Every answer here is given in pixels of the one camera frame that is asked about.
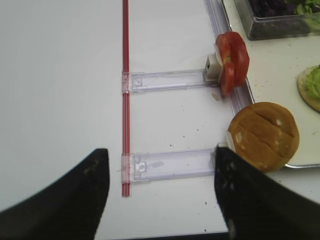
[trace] lettuce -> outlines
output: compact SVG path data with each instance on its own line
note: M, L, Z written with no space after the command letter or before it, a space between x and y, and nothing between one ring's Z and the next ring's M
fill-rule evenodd
M304 87L309 97L320 99L320 66L306 76Z

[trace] tomato slice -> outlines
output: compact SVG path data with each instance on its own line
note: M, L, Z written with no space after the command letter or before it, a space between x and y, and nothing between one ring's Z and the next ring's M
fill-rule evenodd
M227 62L223 65L220 87L223 96L230 96L235 86L235 65Z
M219 49L222 64L231 62L231 48L228 39L224 34L218 35L215 40L215 44Z
M235 66L234 87L245 84L249 69L250 58L247 52L246 44L239 33L228 31L224 34L231 49L231 61Z

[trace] purple cabbage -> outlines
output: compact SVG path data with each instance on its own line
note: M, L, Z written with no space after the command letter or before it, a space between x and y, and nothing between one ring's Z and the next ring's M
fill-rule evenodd
M286 0L249 0L249 3L254 15L259 18L294 15L297 7Z

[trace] white surface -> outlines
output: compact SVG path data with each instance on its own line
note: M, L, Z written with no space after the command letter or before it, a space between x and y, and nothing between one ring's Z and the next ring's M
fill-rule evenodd
M131 72L202 69L213 53L213 31L200 0L132 0Z
M147 13L154 13L151 6L144 5L146 2L149 2L150 5L156 4L156 2L158 2L158 4L161 3L161 1L155 0L131 2L131 71L159 72L165 71L169 69L169 67L174 68L174 70L182 70L187 68L195 69L201 66L200 61L198 63L193 62L192 64L190 62L181 63L177 61L178 58L175 53L173 55L168 54L171 51L175 51L174 43L177 45L180 43L178 36L170 39L172 44L166 44L167 41L163 38L152 40L154 45L158 44L159 46L156 54L153 54L155 56L163 56L163 64L157 64L160 64L159 68L164 69L158 69L157 64L150 61L150 54L146 51L147 48L144 49L144 47L149 46L151 40L143 34L136 34L136 31L132 30L142 28L140 25L148 24L142 23L142 21L139 22L138 20L144 18L145 21L148 21ZM204 8L203 2L198 0L183 1L184 4L179 6L176 6L174 3L168 3L165 9L161 8L159 10L163 18L172 11L175 11L175 18L178 19L184 16L184 12L188 11L187 8L192 7L197 10ZM152 33L157 30L164 31L168 27L166 21L151 22ZM187 44L189 45L190 51L197 53L196 56L198 56L198 51L194 49L197 45L186 43L186 45ZM163 48L166 48L166 54L163 54ZM260 58L261 56L255 53L251 56L251 62L259 61ZM176 62L177 64L174 65L174 67L168 66L166 65L166 61L170 63ZM256 71L251 68L250 71L257 75L262 73L261 68L258 68ZM188 89L185 93L178 90L133 95L131 99L131 150L137 152L160 152L185 150L188 149L188 147L196 149L216 144L214 141L217 136L212 136L211 139L208 137L210 131L213 130L215 122L214 119L212 119L212 113L207 111L207 109L212 107L212 100L214 100L212 97L207 97L209 96L207 91L209 90ZM199 109L195 109L196 103L199 102L203 105L199 105ZM205 122L205 128L203 129L198 127L201 126L199 125L201 122ZM316 202L320 202L320 189L318 188L320 180L319 173L320 169L315 168L297 170L283 169L279 172L271 173L270 176L297 193ZM213 177L159 181L150 184L134 185L132 187L132 197L128 200L128 203L129 202L132 208L139 210L139 213L132 215L131 219L123 222L123 225L127 226L131 224L135 226L135 230L133 230L134 227L130 228L134 236L150 237L198 234L204 233L205 229L207 233L226 231L224 221L216 203Z
M249 41L233 0L225 0L232 30L246 41L250 56L248 80L256 102L273 102L289 109L300 133L299 148L291 165L320 164L320 114L298 91L296 77L320 63L320 36Z
M162 14L171 10L166 5ZM226 230L213 176L135 185L132 197L121 197L120 0L0 1L0 32L0 211L55 181L94 148L107 147L111 186L97 240ZM144 38L137 38L142 49ZM272 176L320 201L318 169Z

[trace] bun with lettuce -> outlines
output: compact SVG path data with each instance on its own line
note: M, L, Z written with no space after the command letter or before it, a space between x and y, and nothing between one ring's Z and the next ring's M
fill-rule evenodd
M308 67L300 73L297 84L304 101L320 112L320 65Z

